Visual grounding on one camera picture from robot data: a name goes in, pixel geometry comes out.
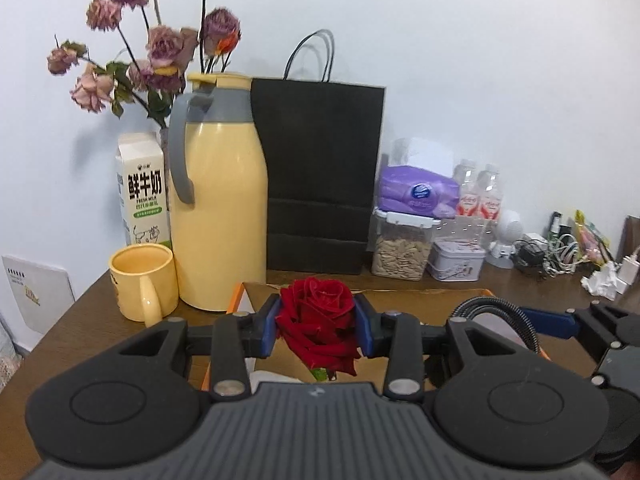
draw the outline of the milk carton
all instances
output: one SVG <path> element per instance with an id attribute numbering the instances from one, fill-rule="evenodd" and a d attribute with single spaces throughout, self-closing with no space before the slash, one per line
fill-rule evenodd
<path id="1" fill-rule="evenodd" d="M 116 165 L 127 245 L 151 242 L 171 248 L 164 160 L 156 136 L 118 137 Z"/>

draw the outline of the black rope handle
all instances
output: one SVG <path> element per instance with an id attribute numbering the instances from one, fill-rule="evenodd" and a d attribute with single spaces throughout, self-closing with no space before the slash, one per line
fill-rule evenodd
<path id="1" fill-rule="evenodd" d="M 293 60 L 296 58 L 302 46 L 314 36 L 321 38 L 324 41 L 324 46 L 326 47 L 326 63 L 324 64 L 324 72 L 322 72 L 322 79 L 320 81 L 329 82 L 331 80 L 331 73 L 334 70 L 335 39 L 334 34 L 328 28 L 321 28 L 319 30 L 316 30 L 315 32 L 312 32 L 307 37 L 305 37 L 302 41 L 300 41 L 298 46 L 292 52 L 291 56 L 289 56 L 287 66 L 284 69 L 283 79 L 289 78 L 289 72 L 291 70 Z"/>

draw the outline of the blue round logo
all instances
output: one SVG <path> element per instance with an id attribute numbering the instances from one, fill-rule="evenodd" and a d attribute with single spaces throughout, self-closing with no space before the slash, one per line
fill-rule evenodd
<path id="1" fill-rule="evenodd" d="M 411 190 L 411 196 L 414 198 L 428 198 L 431 194 L 431 186 L 429 184 L 416 184 Z"/>

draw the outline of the white container lid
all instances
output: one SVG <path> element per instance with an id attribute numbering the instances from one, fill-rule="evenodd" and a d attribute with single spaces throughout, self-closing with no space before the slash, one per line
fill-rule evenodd
<path id="1" fill-rule="evenodd" d="M 486 254 L 473 240 L 436 240 L 433 245 L 446 258 L 484 258 Z"/>
<path id="2" fill-rule="evenodd" d="M 377 207 L 373 209 L 373 214 L 383 219 L 388 224 L 409 225 L 421 229 L 429 229 L 434 225 L 440 225 L 440 220 L 435 220 L 428 216 L 409 215 L 407 213 L 396 213 L 394 211 L 382 211 Z"/>

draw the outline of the black hose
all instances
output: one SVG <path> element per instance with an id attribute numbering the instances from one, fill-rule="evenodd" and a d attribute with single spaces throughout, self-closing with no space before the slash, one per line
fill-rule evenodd
<path id="1" fill-rule="evenodd" d="M 460 303 L 449 317 L 473 319 L 479 314 L 494 314 L 504 320 L 522 339 L 529 350 L 540 353 L 538 334 L 526 314 L 519 307 L 501 298 L 478 296 Z"/>

